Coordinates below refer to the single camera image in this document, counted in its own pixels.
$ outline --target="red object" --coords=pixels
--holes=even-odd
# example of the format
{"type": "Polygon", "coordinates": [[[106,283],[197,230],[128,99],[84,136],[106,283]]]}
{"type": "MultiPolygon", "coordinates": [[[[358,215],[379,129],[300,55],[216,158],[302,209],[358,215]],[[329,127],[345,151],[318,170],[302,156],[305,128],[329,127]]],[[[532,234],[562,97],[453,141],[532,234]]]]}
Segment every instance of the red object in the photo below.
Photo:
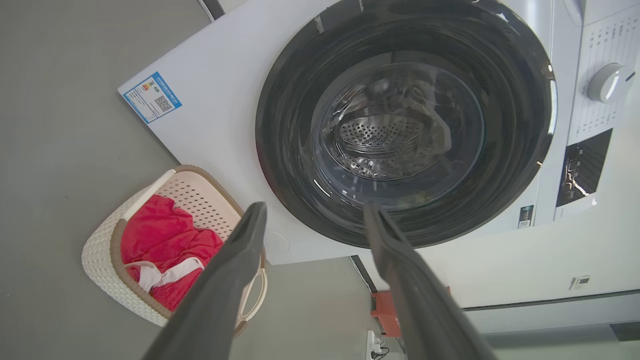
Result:
{"type": "MultiPolygon", "coordinates": [[[[150,261],[161,273],[196,257],[204,266],[220,251],[224,243],[220,237],[208,229],[193,227],[191,214],[180,208],[173,208],[172,199],[153,195],[129,219],[120,244],[122,262],[150,261]]],[[[140,279],[137,268],[128,268],[129,275],[140,279]]],[[[175,311],[202,269],[196,269],[187,276],[170,284],[151,289],[150,294],[167,309],[175,311]]]]}
{"type": "Polygon", "coordinates": [[[400,331],[400,323],[398,322],[398,315],[396,314],[391,292],[373,293],[371,297],[376,300],[376,309],[371,311],[371,316],[378,318],[380,324],[382,324],[382,328],[385,331],[383,335],[389,338],[401,337],[402,332],[400,331]]]}

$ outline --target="basket handle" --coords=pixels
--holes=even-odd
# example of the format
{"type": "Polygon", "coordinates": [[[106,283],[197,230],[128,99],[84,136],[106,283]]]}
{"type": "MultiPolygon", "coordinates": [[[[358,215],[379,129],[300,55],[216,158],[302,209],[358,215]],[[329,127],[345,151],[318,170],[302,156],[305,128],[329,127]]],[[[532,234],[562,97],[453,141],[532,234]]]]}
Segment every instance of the basket handle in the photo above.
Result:
{"type": "Polygon", "coordinates": [[[138,200],[136,200],[133,205],[131,205],[131,207],[127,209],[124,214],[122,214],[122,218],[126,221],[129,221],[133,214],[135,214],[140,208],[142,208],[142,205],[144,205],[147,200],[151,199],[151,196],[155,194],[156,191],[158,191],[158,189],[160,189],[162,185],[164,185],[164,183],[171,179],[171,176],[173,175],[175,175],[175,170],[168,170],[161,177],[159,177],[158,180],[154,181],[153,184],[149,185],[145,192],[140,195],[138,200]]]}
{"type": "Polygon", "coordinates": [[[251,280],[251,284],[249,284],[249,289],[246,292],[246,296],[247,297],[249,296],[249,293],[251,292],[251,288],[253,287],[253,283],[255,282],[255,278],[258,275],[260,275],[260,277],[262,278],[262,288],[260,289],[260,296],[258,297],[258,301],[255,302],[255,305],[253,305],[253,308],[251,309],[251,311],[249,311],[247,315],[243,314],[244,306],[246,305],[246,297],[244,298],[242,306],[240,308],[240,321],[249,321],[251,318],[253,318],[253,316],[260,309],[260,306],[262,306],[262,303],[264,302],[264,297],[267,295],[267,273],[264,271],[264,268],[259,268],[258,272],[255,273],[255,276],[253,276],[253,280],[251,280]]]}

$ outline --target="control panel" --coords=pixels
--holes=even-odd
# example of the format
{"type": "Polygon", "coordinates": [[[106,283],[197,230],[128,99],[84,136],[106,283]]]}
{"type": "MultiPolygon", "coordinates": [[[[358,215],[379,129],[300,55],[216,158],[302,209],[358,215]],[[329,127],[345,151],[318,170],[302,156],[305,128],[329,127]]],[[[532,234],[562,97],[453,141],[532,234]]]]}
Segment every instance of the control panel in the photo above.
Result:
{"type": "Polygon", "coordinates": [[[632,82],[640,5],[584,26],[568,143],[614,127],[632,82]]]}
{"type": "Polygon", "coordinates": [[[556,206],[566,205],[596,192],[612,132],[609,129],[566,147],[556,206]]]}

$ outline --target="qr code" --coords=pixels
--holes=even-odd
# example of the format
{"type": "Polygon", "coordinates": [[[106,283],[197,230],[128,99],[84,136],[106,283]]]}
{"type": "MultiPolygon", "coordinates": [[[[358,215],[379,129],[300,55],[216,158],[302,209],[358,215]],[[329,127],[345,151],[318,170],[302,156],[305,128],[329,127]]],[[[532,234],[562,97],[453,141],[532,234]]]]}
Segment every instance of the qr code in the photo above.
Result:
{"type": "Polygon", "coordinates": [[[166,98],[164,97],[164,95],[158,97],[156,100],[154,100],[156,102],[156,104],[160,107],[160,110],[162,110],[163,113],[166,113],[167,111],[172,109],[171,104],[166,100],[166,98]]]}

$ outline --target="white dial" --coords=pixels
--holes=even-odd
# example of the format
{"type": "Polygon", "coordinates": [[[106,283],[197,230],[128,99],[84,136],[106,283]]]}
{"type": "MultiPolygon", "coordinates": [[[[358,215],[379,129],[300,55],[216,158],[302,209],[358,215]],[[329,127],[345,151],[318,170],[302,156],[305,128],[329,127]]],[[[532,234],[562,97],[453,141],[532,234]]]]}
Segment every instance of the white dial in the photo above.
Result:
{"type": "Polygon", "coordinates": [[[617,99],[623,99],[636,73],[619,63],[610,63],[598,70],[591,78],[587,95],[594,101],[614,102],[617,99]]]}

